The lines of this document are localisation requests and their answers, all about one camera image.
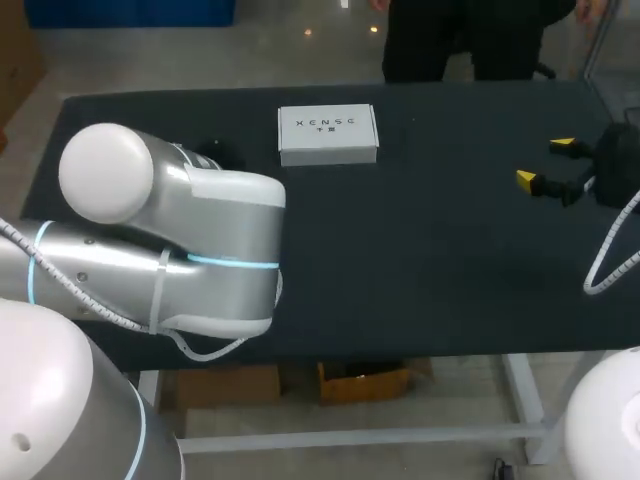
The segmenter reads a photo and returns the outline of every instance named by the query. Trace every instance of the black pants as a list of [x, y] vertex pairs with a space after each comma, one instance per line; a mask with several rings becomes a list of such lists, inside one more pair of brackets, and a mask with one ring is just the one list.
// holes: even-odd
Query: black pants
[[537, 0], [392, 0], [384, 76], [388, 83], [442, 80], [462, 39], [476, 80], [531, 79], [543, 31]]

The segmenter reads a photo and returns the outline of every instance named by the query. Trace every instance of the white box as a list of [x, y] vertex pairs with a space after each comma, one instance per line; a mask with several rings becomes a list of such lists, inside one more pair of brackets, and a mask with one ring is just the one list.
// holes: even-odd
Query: white box
[[378, 146], [372, 105], [278, 109], [278, 150], [283, 167], [375, 163]]

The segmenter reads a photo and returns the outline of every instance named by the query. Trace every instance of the blue container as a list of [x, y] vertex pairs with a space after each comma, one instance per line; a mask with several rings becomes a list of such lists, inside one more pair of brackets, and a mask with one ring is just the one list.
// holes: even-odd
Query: blue container
[[25, 0], [34, 28], [226, 27], [235, 0]]

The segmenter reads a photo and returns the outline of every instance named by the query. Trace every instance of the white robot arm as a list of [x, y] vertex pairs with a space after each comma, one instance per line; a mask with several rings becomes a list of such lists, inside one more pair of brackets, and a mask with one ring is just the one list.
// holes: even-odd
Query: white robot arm
[[567, 409], [565, 444], [577, 480], [640, 478], [640, 348], [584, 377]]
[[0, 297], [167, 335], [197, 361], [228, 350], [195, 354], [175, 330], [238, 339], [237, 346], [269, 328], [282, 283], [280, 182], [223, 171], [179, 145], [114, 124], [76, 134], [59, 179], [84, 218], [142, 230], [167, 248], [157, 253], [52, 222], [16, 229], [0, 220], [7, 238], [0, 242]]
[[182, 480], [175, 436], [72, 322], [0, 299], [0, 480]]

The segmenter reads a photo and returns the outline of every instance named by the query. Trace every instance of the metal table frame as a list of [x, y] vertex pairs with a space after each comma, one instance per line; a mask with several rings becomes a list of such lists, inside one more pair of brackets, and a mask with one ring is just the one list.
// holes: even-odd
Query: metal table frame
[[[545, 465], [553, 460], [562, 445], [564, 413], [573, 390], [605, 353], [605, 351], [594, 351], [582, 355], [549, 412], [545, 412], [542, 407], [527, 354], [503, 355], [502, 360], [518, 411], [519, 423], [185, 438], [178, 440], [178, 443], [184, 455], [192, 455], [284, 448], [523, 438], [528, 463]], [[160, 382], [161, 375], [158, 370], [142, 372], [140, 375], [138, 391], [154, 407], [158, 405]]]

